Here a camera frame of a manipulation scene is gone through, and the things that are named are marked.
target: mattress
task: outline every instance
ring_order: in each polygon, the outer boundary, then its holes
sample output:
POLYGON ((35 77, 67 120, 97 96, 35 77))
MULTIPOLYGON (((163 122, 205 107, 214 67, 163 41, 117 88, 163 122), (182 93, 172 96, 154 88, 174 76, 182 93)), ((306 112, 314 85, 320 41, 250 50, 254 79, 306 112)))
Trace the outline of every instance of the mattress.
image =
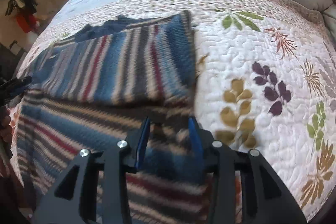
MULTIPOLYGON (((233 149, 259 149, 311 220, 336 184, 336 52, 318 11, 292 0, 69 0, 19 75, 86 24, 182 9, 191 11, 195 30, 197 120, 233 149)), ((19 113, 20 105, 11 110, 14 120, 19 113)))

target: red stripe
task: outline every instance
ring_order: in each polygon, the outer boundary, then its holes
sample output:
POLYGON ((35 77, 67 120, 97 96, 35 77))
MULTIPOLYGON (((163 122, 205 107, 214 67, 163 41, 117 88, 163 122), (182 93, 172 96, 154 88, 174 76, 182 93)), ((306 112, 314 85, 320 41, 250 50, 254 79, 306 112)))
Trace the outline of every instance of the red stripe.
POLYGON ((89 78, 89 82, 85 88, 85 91, 84 91, 84 94, 83 94, 83 101, 86 101, 87 100, 87 97, 89 95, 89 92, 91 90, 91 87, 92 87, 92 83, 93 83, 93 78, 95 77, 95 73, 96 73, 96 68, 97 68, 97 65, 98 65, 98 61, 99 61, 99 58, 101 56, 101 53, 103 51, 103 48, 105 46, 105 43, 106 43, 106 38, 107 36, 104 36, 103 37, 103 40, 100 44, 100 47, 99 47, 99 50, 97 52, 97 55, 94 59, 94 62, 93 62, 93 68, 92 68, 92 71, 91 71, 91 74, 90 74, 90 78, 89 78))
POLYGON ((77 154, 78 153, 78 150, 76 150, 74 147, 72 147, 71 145, 68 145, 68 144, 64 143, 62 140, 60 140, 58 137, 56 137, 54 134, 52 134, 50 131, 48 131, 47 129, 43 128, 39 124, 37 124, 35 122, 32 122, 32 121, 30 121, 30 120, 28 120, 26 118, 23 118, 23 117, 20 117, 20 120, 22 120, 25 124, 29 124, 29 125, 33 126, 37 130, 39 130, 40 132, 42 132, 44 135, 46 135, 49 138, 51 138, 54 142, 56 142, 64 150, 67 150, 68 152, 70 152, 72 154, 77 154))
POLYGON ((163 87, 162 87, 161 74, 160 74, 160 69, 159 69, 159 64, 158 64, 158 58, 156 56, 156 49, 154 45, 155 36, 158 34, 158 32, 159 32, 159 27, 158 25, 155 25, 154 38, 153 38, 153 42, 151 45, 151 54, 153 56, 153 61, 154 61, 154 72, 155 72, 155 79, 157 83, 157 89, 159 91, 159 98, 163 98, 163 87))
POLYGON ((143 180, 139 177, 134 177, 132 175, 126 175, 126 180, 128 183, 135 184, 142 188, 147 189, 150 192, 155 192, 158 195, 165 197, 167 199, 175 199, 175 200, 182 200, 188 203, 192 203, 194 205, 201 205, 203 200, 203 195, 192 195, 186 192, 181 192, 178 190, 174 190, 171 188, 162 188, 157 186, 149 181, 143 180))

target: folded garment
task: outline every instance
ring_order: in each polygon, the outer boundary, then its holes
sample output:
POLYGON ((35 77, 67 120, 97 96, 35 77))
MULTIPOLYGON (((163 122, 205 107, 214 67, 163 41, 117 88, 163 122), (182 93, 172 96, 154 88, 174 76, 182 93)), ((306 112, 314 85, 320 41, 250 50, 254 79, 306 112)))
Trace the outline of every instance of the folded garment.
POLYGON ((190 15, 119 17, 86 26, 42 52, 27 68, 34 88, 59 99, 105 105, 192 102, 195 82, 190 15))

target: bed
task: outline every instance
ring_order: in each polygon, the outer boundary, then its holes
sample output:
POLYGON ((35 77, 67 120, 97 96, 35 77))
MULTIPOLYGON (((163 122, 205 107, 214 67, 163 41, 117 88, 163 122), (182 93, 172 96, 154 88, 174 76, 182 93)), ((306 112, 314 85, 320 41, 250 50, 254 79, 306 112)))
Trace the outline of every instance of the bed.
MULTIPOLYGON (((18 75, 24 75, 43 50, 72 37, 86 24, 102 25, 119 15, 149 19, 190 11, 198 79, 192 110, 184 114, 195 114, 204 129, 233 149, 260 150, 309 221, 336 185, 333 1, 69 0, 38 37, 18 75)), ((45 193, 55 172, 64 166, 49 149, 47 167, 40 166, 34 174, 27 168, 26 151, 20 144, 28 134, 20 129, 20 124, 25 125, 20 120, 21 109, 22 103, 11 109, 15 128, 12 164, 23 183, 23 177, 34 177, 33 187, 45 193)), ((66 133, 55 134, 75 151, 80 149, 66 133)), ((73 156, 67 153, 64 158, 73 156)), ((190 219, 183 218, 181 210, 202 218, 204 204, 191 204, 190 200, 205 196, 207 188, 189 183, 187 178, 181 186, 165 175, 129 178, 133 193, 147 200, 130 204, 133 220, 186 223, 190 219), (160 194, 150 194, 149 189, 160 194), (174 196, 162 194, 167 189, 174 196), (153 205, 155 202, 165 207, 164 213, 153 205)))

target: red object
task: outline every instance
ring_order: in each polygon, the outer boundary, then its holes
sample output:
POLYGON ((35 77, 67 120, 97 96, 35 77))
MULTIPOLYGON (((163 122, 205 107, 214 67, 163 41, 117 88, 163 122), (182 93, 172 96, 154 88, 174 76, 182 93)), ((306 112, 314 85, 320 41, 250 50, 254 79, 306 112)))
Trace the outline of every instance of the red object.
POLYGON ((33 31, 36 28, 36 18, 32 14, 25 13, 24 11, 16 15, 16 21, 25 33, 33 31))

